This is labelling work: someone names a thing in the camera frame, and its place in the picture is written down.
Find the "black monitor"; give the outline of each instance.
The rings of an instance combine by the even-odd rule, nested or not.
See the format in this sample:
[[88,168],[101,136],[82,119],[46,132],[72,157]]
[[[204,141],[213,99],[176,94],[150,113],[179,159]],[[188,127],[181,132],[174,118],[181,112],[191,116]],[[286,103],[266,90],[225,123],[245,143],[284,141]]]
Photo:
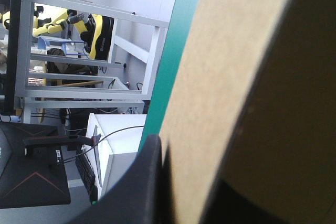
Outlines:
[[0,208],[70,203],[64,164],[50,164],[62,155],[60,146],[39,147],[25,155],[23,139],[57,135],[55,126],[0,123]]

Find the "black handle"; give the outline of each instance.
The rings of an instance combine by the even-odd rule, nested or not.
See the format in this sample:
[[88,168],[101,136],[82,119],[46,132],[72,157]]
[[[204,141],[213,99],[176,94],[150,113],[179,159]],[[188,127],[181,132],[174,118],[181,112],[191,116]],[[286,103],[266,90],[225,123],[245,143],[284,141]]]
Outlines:
[[71,138],[68,136],[41,136],[41,137],[27,137],[24,138],[23,144],[25,146],[26,156],[31,156],[34,148],[39,147],[53,147],[62,145],[89,145],[94,146],[96,137],[88,138],[84,136],[76,136]]

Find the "teal edge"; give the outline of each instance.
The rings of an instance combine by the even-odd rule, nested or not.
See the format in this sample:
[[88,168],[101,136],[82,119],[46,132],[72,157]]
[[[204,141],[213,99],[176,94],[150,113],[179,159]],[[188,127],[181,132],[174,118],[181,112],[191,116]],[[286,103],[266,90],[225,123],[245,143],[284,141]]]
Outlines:
[[159,134],[179,69],[198,0],[175,0],[139,150],[150,134]]

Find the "desk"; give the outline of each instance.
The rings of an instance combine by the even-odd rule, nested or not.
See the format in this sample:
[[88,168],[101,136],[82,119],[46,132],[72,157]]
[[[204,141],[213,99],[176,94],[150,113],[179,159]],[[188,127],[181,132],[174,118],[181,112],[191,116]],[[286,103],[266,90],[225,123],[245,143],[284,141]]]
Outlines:
[[[101,139],[109,133],[131,126],[144,125],[146,115],[95,115],[90,114],[87,137],[92,137],[97,126],[97,134]],[[94,151],[87,153],[96,175],[98,199],[111,189],[133,163],[138,152],[143,128],[134,128],[118,132],[98,145],[101,186],[97,172]]]

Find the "gray floor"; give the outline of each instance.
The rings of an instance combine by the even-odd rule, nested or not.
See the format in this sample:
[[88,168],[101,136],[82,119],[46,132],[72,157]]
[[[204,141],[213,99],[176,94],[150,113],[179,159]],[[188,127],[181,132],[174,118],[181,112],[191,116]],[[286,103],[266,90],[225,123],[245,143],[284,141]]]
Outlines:
[[83,186],[70,188],[71,204],[0,210],[1,224],[63,224],[90,207]]

